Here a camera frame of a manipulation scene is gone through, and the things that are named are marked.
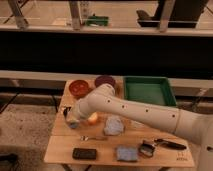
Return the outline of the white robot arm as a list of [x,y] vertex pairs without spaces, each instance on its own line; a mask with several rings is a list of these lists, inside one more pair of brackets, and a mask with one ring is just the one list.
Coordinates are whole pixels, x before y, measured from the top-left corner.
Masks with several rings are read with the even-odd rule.
[[213,115],[120,99],[110,84],[102,84],[77,100],[66,120],[77,124],[97,111],[117,114],[199,145],[197,171],[213,171]]

